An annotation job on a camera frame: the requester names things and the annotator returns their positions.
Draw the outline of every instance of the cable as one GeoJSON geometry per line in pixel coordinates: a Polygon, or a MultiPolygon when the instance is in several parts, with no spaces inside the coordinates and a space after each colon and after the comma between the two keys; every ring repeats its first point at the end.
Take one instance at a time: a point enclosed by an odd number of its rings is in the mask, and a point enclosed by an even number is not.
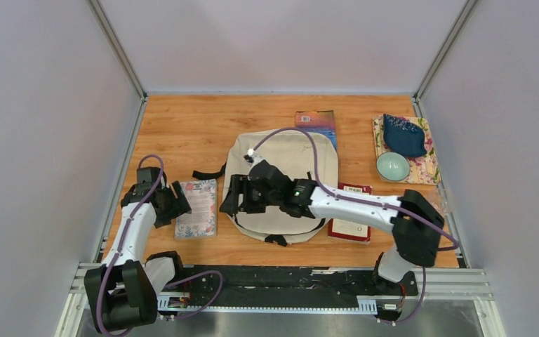
{"type": "Polygon", "coordinates": [[[400,283],[401,288],[401,301],[400,301],[400,310],[404,307],[404,301],[406,300],[406,288],[404,288],[404,285],[400,283]]]}
{"type": "Polygon", "coordinates": [[[412,319],[412,317],[414,317],[416,315],[416,313],[418,312],[418,310],[422,306],[422,302],[425,299],[426,290],[427,290],[427,270],[424,267],[422,267],[422,290],[420,291],[420,297],[418,298],[418,303],[416,304],[416,307],[414,308],[414,310],[412,310],[412,312],[408,316],[406,316],[405,318],[398,319],[395,322],[387,321],[385,319],[381,319],[380,321],[386,323],[387,325],[394,326],[396,324],[402,324],[402,323],[407,322],[410,319],[412,319]]]}
{"type": "Polygon", "coordinates": [[[454,239],[450,234],[446,233],[444,230],[437,227],[434,223],[431,223],[427,219],[423,218],[422,216],[419,216],[418,214],[416,214],[416,213],[414,213],[412,211],[409,211],[409,210],[404,209],[404,208],[402,208],[400,206],[395,206],[395,205],[391,205],[391,204],[388,204],[388,203],[380,203],[380,202],[371,201],[371,200],[363,200],[363,199],[357,199],[357,198],[353,198],[353,197],[347,197],[347,196],[344,196],[344,195],[339,195],[339,194],[336,194],[336,193],[332,192],[331,190],[329,190],[321,182],[321,180],[319,179],[319,169],[317,168],[318,167],[317,146],[315,145],[315,141],[313,140],[313,138],[311,137],[311,135],[308,132],[306,132],[306,131],[304,131],[302,129],[299,129],[299,128],[280,128],[280,129],[278,129],[276,131],[271,132],[269,135],[265,136],[257,145],[255,145],[253,150],[257,150],[263,143],[265,143],[265,141],[270,139],[272,136],[274,136],[274,135],[276,135],[278,133],[284,132],[284,131],[298,131],[298,132],[301,132],[302,134],[304,134],[305,136],[307,136],[307,138],[309,138],[309,141],[311,142],[311,146],[313,147],[314,173],[315,173],[315,178],[317,179],[317,185],[325,193],[327,193],[327,195],[330,195],[330,196],[332,196],[332,197],[334,197],[336,199],[342,199],[342,200],[346,200],[346,201],[357,202],[357,203],[365,204],[365,205],[369,205],[369,206],[382,207],[382,208],[385,208],[385,209],[392,209],[394,211],[404,213],[407,216],[411,216],[412,218],[415,218],[416,220],[420,221],[422,224],[430,227],[432,230],[434,230],[435,232],[437,232],[440,235],[443,235],[445,238],[447,238],[449,241],[451,241],[452,246],[440,248],[439,249],[440,251],[452,251],[452,250],[457,249],[460,246],[458,240],[454,239]]]}
{"type": "Polygon", "coordinates": [[[108,281],[108,278],[110,277],[110,272],[112,271],[112,268],[114,267],[114,263],[117,261],[117,258],[119,258],[119,254],[121,253],[120,249],[123,247],[123,243],[125,242],[125,236],[127,235],[127,231],[129,229],[129,225],[131,224],[131,221],[133,220],[133,217],[135,214],[139,211],[139,208],[145,204],[146,200],[149,199],[149,197],[152,196],[152,193],[154,193],[156,187],[158,187],[158,184],[162,180],[162,175],[164,174],[164,163],[162,162],[162,158],[156,156],[155,154],[149,154],[145,157],[143,157],[139,164],[138,169],[141,169],[141,165],[146,159],[149,158],[155,158],[158,159],[158,162],[160,163],[160,172],[158,173],[158,178],[156,178],[156,181],[152,185],[152,187],[147,191],[145,196],[139,201],[138,205],[131,211],[131,214],[129,215],[129,218],[127,218],[127,222],[125,222],[125,227],[123,228],[123,232],[121,233],[121,236],[119,237],[119,250],[114,253],[112,256],[112,259],[110,260],[108,267],[106,268],[106,271],[104,273],[104,277],[102,278],[102,283],[100,284],[100,290],[98,291],[98,300],[96,302],[96,321],[98,323],[98,328],[100,329],[100,333],[102,333],[105,336],[126,336],[129,332],[131,332],[131,328],[121,332],[118,335],[114,335],[110,333],[108,330],[106,330],[106,327],[104,326],[104,322],[102,321],[102,301],[104,300],[104,292],[106,291],[106,283],[108,281]]]}
{"type": "Polygon", "coordinates": [[[206,272],[200,272],[199,274],[189,276],[186,279],[181,279],[179,281],[169,283],[169,284],[164,286],[164,289],[170,289],[170,288],[173,288],[174,286],[177,286],[179,284],[187,283],[188,281],[191,281],[192,279],[196,279],[198,277],[211,275],[211,274],[215,274],[215,275],[220,277],[220,284],[218,285],[218,289],[215,291],[214,296],[212,296],[212,298],[205,305],[203,305],[201,308],[195,310],[194,312],[190,312],[190,313],[188,313],[186,315],[175,316],[174,318],[176,318],[176,319],[189,318],[189,317],[195,316],[195,315],[199,314],[200,312],[204,311],[205,309],[207,309],[213,303],[213,301],[216,300],[218,295],[220,295],[220,291],[222,290],[222,285],[224,284],[224,277],[217,270],[208,270],[206,272]]]}

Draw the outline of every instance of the wooden surface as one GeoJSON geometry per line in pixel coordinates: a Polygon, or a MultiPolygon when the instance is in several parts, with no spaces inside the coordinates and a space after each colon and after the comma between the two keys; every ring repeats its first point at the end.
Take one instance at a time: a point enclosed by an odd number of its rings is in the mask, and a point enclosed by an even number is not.
{"type": "MultiPolygon", "coordinates": [[[[426,196],[436,188],[383,182],[375,167],[373,117],[384,113],[413,116],[408,96],[170,95],[149,98],[123,193],[135,183],[138,162],[146,154],[164,159],[170,181],[193,180],[194,169],[217,171],[239,134],[294,126],[294,113],[302,110],[335,110],[341,182],[372,185],[373,193],[380,195],[401,195],[411,188],[426,196]]],[[[146,163],[156,164],[154,160],[146,163]]],[[[224,178],[218,180],[219,198],[223,182],[224,178]]],[[[117,233],[120,214],[119,206],[106,251],[117,233]]],[[[282,247],[247,237],[219,213],[214,238],[175,240],[174,224],[152,228],[144,258],[177,251],[184,264],[369,267],[392,243],[391,236],[376,229],[371,229],[369,245],[340,241],[327,236],[326,226],[308,242],[282,247]]],[[[441,246],[450,244],[441,238],[441,246]]],[[[454,252],[440,252],[436,266],[457,267],[454,252]]]]}

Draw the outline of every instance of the white wall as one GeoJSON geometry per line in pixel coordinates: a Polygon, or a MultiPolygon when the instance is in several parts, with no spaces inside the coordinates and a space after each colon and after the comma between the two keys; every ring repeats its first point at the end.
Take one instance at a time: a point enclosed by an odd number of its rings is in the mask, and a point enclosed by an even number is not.
{"type": "Polygon", "coordinates": [[[102,0],[147,91],[414,92],[465,0],[102,0]]]}
{"type": "Polygon", "coordinates": [[[0,0],[0,336],[52,336],[139,102],[85,1],[0,0]]]}
{"type": "Polygon", "coordinates": [[[539,336],[539,1],[481,1],[424,105],[507,334],[539,336]]]}

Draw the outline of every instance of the floral book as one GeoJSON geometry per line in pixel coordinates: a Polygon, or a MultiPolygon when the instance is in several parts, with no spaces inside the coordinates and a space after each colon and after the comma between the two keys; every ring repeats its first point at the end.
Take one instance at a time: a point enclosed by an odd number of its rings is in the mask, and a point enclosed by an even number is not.
{"type": "Polygon", "coordinates": [[[191,213],[176,219],[175,239],[197,239],[216,236],[218,215],[215,179],[188,181],[180,184],[191,206],[191,213]]]}

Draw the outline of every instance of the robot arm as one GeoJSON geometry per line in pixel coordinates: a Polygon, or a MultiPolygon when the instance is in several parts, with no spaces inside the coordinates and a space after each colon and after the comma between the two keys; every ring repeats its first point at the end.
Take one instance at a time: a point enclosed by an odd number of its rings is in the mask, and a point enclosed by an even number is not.
{"type": "Polygon", "coordinates": [[[419,192],[407,190],[403,196],[385,197],[326,186],[328,193],[310,176],[291,180],[253,150],[248,151],[245,160],[251,169],[247,175],[231,177],[221,212],[264,213],[267,206],[278,206],[296,218],[337,218],[378,228],[391,234],[395,242],[375,266],[378,277],[388,282],[399,282],[415,265],[434,265],[441,235],[402,212],[384,207],[387,204],[412,211],[443,228],[444,219],[419,192]],[[363,204],[347,197],[371,202],[363,204]]]}
{"type": "Polygon", "coordinates": [[[94,326],[98,332],[101,331],[96,319],[96,308],[102,283],[106,283],[107,289],[102,297],[102,323],[108,331],[117,331],[154,323],[158,317],[157,294],[182,268],[180,257],[174,251],[150,256],[145,268],[140,262],[152,226],[158,228],[168,225],[172,219],[191,211],[180,184],[176,181],[172,184],[175,195],[166,183],[164,173],[153,194],[141,203],[159,173],[160,168],[156,167],[138,169],[138,183],[121,200],[121,225],[112,248],[102,265],[88,270],[84,277],[94,326]],[[139,209],[131,222],[128,222],[137,207],[139,209]],[[129,226],[126,235],[121,238],[126,226],[129,226]],[[119,256],[114,261],[108,279],[105,279],[105,271],[116,253],[119,256]]]}

